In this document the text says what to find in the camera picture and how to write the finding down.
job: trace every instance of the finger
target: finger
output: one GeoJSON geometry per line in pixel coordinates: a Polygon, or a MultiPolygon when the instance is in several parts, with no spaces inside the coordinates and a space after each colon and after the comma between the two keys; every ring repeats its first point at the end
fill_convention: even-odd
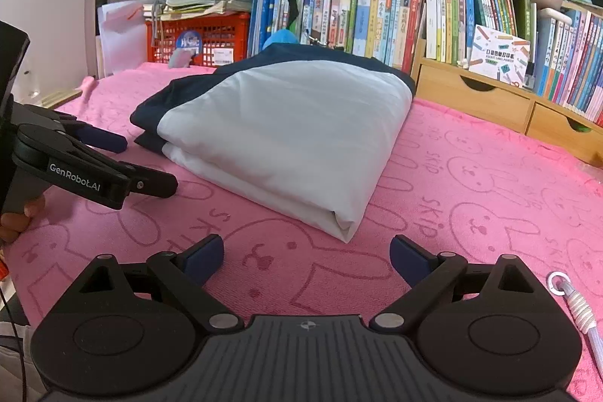
{"type": "Polygon", "coordinates": [[[0,218],[2,227],[15,232],[25,232],[31,219],[18,213],[5,213],[0,218]]]}
{"type": "Polygon", "coordinates": [[[17,231],[0,226],[0,240],[10,244],[17,240],[18,237],[19,233],[17,231]]]}
{"type": "Polygon", "coordinates": [[[33,218],[44,209],[46,206],[46,198],[44,195],[41,195],[40,198],[36,198],[35,200],[29,201],[25,204],[23,211],[25,215],[29,218],[33,218]]]}

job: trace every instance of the pink towel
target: pink towel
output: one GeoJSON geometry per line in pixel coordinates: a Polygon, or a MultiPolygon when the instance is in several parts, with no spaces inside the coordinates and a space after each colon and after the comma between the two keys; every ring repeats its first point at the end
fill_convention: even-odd
{"type": "MultiPolygon", "coordinates": [[[[62,110],[132,142],[141,132],[129,123],[135,106],[195,71],[204,72],[143,64],[101,80],[62,110]]],[[[475,262],[513,252],[542,281],[550,271],[564,271],[603,316],[603,189],[564,150],[439,105],[414,102],[348,245],[133,143],[118,158],[174,173],[177,195],[132,195],[114,211],[50,190],[44,216],[7,254],[34,324],[96,254],[143,261],[165,249],[182,251],[210,233],[224,238],[225,262],[207,289],[246,318],[360,313],[369,319],[408,290],[388,260],[398,233],[432,252],[455,251],[475,262]]],[[[603,397],[586,348],[569,391],[581,401],[603,397]]]]}

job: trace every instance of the wooden cabinet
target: wooden cabinet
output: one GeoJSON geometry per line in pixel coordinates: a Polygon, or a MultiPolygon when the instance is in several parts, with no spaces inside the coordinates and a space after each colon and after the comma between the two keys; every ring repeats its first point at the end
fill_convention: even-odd
{"type": "Polygon", "coordinates": [[[536,104],[527,135],[568,150],[595,167],[603,165],[603,134],[581,127],[575,120],[536,104]]]}
{"type": "Polygon", "coordinates": [[[459,73],[421,67],[417,97],[523,132],[530,99],[459,73]]]}

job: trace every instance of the white paper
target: white paper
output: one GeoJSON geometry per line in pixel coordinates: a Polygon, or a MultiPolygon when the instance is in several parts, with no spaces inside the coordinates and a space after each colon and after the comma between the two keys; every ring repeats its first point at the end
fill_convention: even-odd
{"type": "Polygon", "coordinates": [[[234,49],[213,49],[213,65],[227,66],[234,62],[234,49]]]}

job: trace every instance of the bookshelf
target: bookshelf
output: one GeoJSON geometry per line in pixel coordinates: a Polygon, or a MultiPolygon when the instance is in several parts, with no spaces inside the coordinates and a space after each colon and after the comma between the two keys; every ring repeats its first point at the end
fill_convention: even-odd
{"type": "Polygon", "coordinates": [[[531,91],[425,58],[426,46],[426,40],[418,41],[412,66],[417,97],[563,147],[603,167],[603,128],[531,91]]]}

